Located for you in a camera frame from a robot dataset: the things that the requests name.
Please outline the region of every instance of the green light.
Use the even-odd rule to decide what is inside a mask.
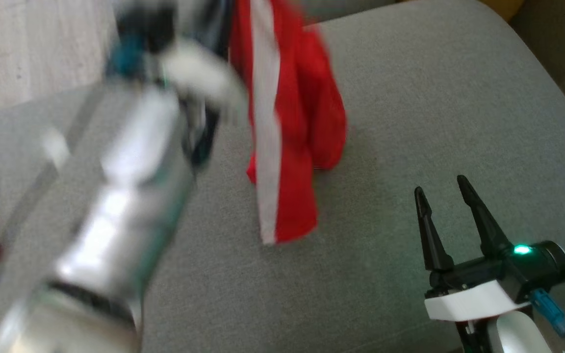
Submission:
[[[518,245],[514,248],[515,254],[524,255],[524,254],[529,254],[530,252],[531,252],[531,248],[526,245]]]

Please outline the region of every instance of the gray upholstery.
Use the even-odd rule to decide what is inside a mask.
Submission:
[[[375,7],[394,4],[395,0],[291,0],[299,4],[310,20],[331,20]]]
[[[474,0],[419,0],[327,22],[323,33],[350,129],[339,166],[315,177],[318,230],[260,245],[244,172],[250,134],[222,128],[146,299],[146,353],[454,348],[452,325],[424,310],[413,190],[426,190],[455,261],[471,259],[479,241],[457,174],[514,241],[565,248],[565,98],[496,14]],[[0,227],[42,163],[36,136],[49,122],[67,127],[84,92],[0,112]],[[108,96],[20,228],[0,317],[70,241],[128,98]],[[553,293],[565,303],[565,284]]]

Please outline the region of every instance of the red cloth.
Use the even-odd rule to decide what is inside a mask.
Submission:
[[[265,244],[303,237],[317,224],[313,168],[341,158],[346,116],[315,27],[285,0],[236,0],[231,63],[250,93],[256,184]]]

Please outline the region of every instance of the wooden floor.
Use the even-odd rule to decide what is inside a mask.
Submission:
[[[96,81],[109,0],[0,0],[0,109]]]

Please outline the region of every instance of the blue cable connector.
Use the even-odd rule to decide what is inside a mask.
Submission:
[[[565,338],[565,314],[549,293],[541,288],[536,289],[531,292],[530,300],[533,307],[551,323],[559,337]]]

